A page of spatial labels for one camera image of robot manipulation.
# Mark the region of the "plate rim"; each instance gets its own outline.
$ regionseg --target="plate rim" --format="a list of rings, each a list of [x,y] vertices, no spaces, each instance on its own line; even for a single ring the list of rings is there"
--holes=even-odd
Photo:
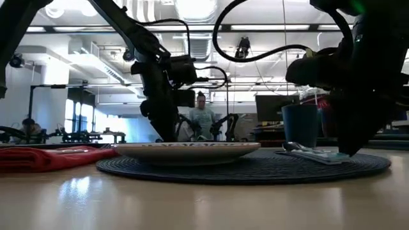
[[[243,148],[243,147],[249,147],[249,146],[259,146],[261,147],[261,144],[258,142],[246,142],[248,144],[246,145],[218,145],[218,146],[126,146],[131,143],[126,143],[126,144],[113,144],[113,148]]]

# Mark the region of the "person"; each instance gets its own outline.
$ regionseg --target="person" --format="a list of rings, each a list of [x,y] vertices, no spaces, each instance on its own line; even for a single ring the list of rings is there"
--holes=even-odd
[[[215,113],[206,108],[206,96],[202,92],[197,94],[197,107],[189,112],[189,120],[201,127],[201,129],[195,130],[197,140],[203,137],[207,140],[213,140],[210,128],[216,122]]]
[[[30,135],[38,135],[41,133],[42,129],[39,124],[37,124],[33,119],[24,119],[22,121],[23,127],[20,129],[20,131],[23,131],[26,135],[30,133]],[[13,138],[14,142],[16,144],[26,144],[26,140],[22,140],[18,137]],[[30,140],[30,143],[36,143],[36,140]]]

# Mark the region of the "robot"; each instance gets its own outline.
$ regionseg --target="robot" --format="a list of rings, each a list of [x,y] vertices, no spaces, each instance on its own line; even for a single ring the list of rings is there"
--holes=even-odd
[[[5,67],[40,8],[52,0],[5,0],[0,8],[0,98],[6,92]],[[112,0],[89,0],[101,16],[115,28],[128,47],[134,47],[136,62],[132,74],[141,74],[147,99],[141,112],[166,142],[176,141],[178,105],[194,105],[192,90],[179,90],[183,84],[199,81],[190,55],[171,57],[158,39],[140,23],[127,17],[126,8]],[[286,49],[304,49],[306,55],[291,64],[286,79],[331,91],[339,127],[339,151],[354,155],[390,119],[397,104],[408,105],[403,95],[408,76],[401,73],[409,39],[407,0],[311,0],[327,12],[340,27],[344,38],[337,48],[313,52],[303,45],[288,45],[251,58],[234,58],[217,43],[223,18],[246,0],[229,4],[216,21],[213,31],[215,50],[235,62],[251,62]],[[337,10],[357,16],[350,31]]]

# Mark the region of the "table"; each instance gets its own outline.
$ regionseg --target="table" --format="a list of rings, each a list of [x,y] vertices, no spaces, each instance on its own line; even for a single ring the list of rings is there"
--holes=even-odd
[[[406,229],[409,153],[362,152],[389,157],[392,173],[255,187],[138,181],[98,172],[93,165],[43,174],[2,174],[0,229]]]

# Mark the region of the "computer monitor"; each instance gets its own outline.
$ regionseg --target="computer monitor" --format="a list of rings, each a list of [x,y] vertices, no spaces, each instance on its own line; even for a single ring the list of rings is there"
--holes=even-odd
[[[299,103],[298,96],[256,95],[258,121],[282,121],[281,107]]]

